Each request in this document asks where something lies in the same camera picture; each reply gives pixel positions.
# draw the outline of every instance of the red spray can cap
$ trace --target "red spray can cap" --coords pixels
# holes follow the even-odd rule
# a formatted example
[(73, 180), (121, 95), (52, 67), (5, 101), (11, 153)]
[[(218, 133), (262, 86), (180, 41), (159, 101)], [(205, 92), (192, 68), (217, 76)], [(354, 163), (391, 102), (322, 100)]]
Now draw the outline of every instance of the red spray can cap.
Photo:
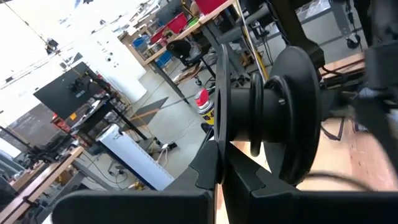
[(207, 92), (206, 89), (200, 90), (195, 95), (195, 101), (198, 106), (203, 106), (208, 100), (209, 100), (209, 93)]

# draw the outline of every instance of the office chair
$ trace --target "office chair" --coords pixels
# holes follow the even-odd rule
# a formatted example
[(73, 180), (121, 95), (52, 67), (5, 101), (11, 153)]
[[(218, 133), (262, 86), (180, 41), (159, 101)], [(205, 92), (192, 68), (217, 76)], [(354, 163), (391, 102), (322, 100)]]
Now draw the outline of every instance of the office chair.
[[(211, 76), (214, 78), (214, 80), (211, 81), (211, 87), (215, 86), (215, 78), (216, 74), (214, 71), (211, 69), (211, 67), (205, 62), (203, 59), (203, 56), (205, 56), (209, 49), (210, 46), (208, 47), (203, 47), (201, 49), (201, 53), (197, 55), (194, 58), (190, 58), (190, 51), (191, 51), (191, 43), (186, 41), (186, 40), (174, 40), (171, 41), (170, 43), (167, 44), (166, 49), (176, 58), (180, 59), (183, 65), (186, 67), (183, 69), (183, 71), (186, 71), (193, 66), (196, 66), (198, 63), (203, 62), (205, 64), (207, 70), (209, 70)], [(202, 82), (199, 80), (198, 76), (195, 76), (195, 83), (197, 85), (201, 85)]]

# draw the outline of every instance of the computer monitor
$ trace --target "computer monitor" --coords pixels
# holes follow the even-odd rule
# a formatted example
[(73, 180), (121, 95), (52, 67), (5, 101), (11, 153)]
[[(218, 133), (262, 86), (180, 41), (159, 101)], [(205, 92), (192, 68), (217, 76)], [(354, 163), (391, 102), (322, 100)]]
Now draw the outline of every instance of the computer monitor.
[(62, 119), (67, 119), (95, 94), (103, 89), (97, 84), (88, 84), (96, 74), (81, 62), (62, 74), (33, 95)]
[[(191, 0), (184, 0), (184, 2), (185, 7), (189, 9), (191, 6)], [(166, 25), (181, 12), (183, 12), (187, 17), (190, 15), (189, 12), (182, 7), (181, 0), (171, 0), (156, 13), (156, 17), (163, 25)]]

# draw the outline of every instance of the black pulley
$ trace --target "black pulley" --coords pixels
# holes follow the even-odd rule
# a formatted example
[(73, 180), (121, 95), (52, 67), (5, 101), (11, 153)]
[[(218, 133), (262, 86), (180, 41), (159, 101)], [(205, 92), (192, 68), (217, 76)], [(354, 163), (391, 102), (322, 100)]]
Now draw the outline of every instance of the black pulley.
[(286, 117), (290, 124), (285, 139), (264, 141), (264, 150), (271, 172), (293, 185), (309, 172), (317, 153), (321, 122), (317, 73), (307, 53), (288, 47), (275, 60), (266, 83), (266, 88), (284, 83), (284, 100), (291, 114)]
[(232, 88), (224, 45), (216, 76), (215, 138), (223, 165), (228, 141), (250, 141), (258, 156), (261, 142), (271, 168), (295, 185), (310, 170), (320, 134), (317, 71), (302, 49), (288, 47), (275, 60), (265, 84), (252, 74), (250, 88)]

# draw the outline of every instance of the blue storage bin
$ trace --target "blue storage bin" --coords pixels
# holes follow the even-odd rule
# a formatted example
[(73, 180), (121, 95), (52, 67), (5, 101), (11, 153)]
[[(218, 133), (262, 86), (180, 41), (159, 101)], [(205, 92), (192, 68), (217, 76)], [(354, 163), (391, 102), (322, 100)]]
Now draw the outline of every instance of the blue storage bin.
[(132, 41), (132, 45), (135, 49), (140, 52), (145, 52), (148, 49), (147, 40), (149, 39), (148, 35), (143, 35), (142, 37), (138, 37)]
[(168, 51), (165, 51), (157, 60), (156, 64), (160, 67), (163, 67), (169, 60), (172, 58), (172, 54)]

